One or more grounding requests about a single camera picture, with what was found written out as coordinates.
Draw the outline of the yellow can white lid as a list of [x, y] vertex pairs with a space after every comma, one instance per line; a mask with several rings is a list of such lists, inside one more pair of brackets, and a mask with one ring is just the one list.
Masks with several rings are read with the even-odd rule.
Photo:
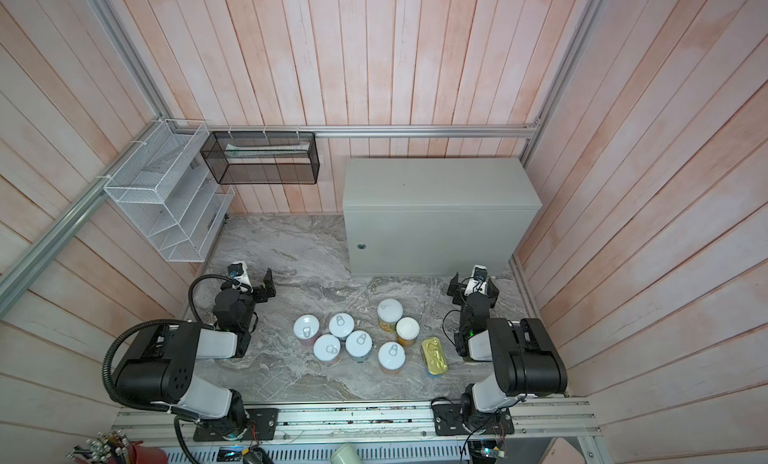
[[420, 333], [419, 323], [411, 317], [403, 317], [396, 324], [397, 341], [403, 347], [413, 346]]

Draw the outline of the tall can green label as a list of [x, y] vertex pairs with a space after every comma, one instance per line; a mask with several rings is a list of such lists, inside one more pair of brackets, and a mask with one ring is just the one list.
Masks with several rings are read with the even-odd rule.
[[396, 299], [384, 299], [377, 306], [377, 315], [379, 327], [385, 332], [393, 333], [403, 317], [403, 306]]

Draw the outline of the orange can pull tab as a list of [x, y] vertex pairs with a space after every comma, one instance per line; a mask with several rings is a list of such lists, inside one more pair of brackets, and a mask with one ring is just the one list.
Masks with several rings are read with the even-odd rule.
[[386, 342], [379, 348], [378, 362], [385, 373], [397, 374], [406, 362], [405, 349], [398, 342]]

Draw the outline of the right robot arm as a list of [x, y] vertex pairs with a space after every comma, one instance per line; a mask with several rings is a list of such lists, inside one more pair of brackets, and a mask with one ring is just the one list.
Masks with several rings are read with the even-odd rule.
[[458, 402], [438, 398], [432, 404], [439, 436], [473, 436], [512, 431], [509, 410], [527, 398], [562, 394], [568, 386], [565, 365], [543, 322], [493, 317], [500, 291], [483, 266], [462, 279], [455, 275], [446, 291], [458, 307], [459, 326], [452, 342], [457, 354], [489, 362], [492, 373], [466, 387]]

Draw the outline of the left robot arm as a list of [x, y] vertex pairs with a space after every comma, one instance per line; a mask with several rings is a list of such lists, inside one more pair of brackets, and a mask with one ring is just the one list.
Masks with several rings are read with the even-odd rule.
[[244, 357], [258, 324], [256, 307], [275, 297], [276, 288], [272, 272], [252, 284], [242, 261], [214, 278], [221, 287], [213, 323], [202, 319], [190, 287], [192, 320], [153, 319], [130, 327], [108, 348], [101, 378], [110, 399], [123, 407], [169, 413], [197, 425], [205, 439], [235, 441], [256, 436], [260, 418], [246, 409], [239, 391], [197, 376], [195, 365]]

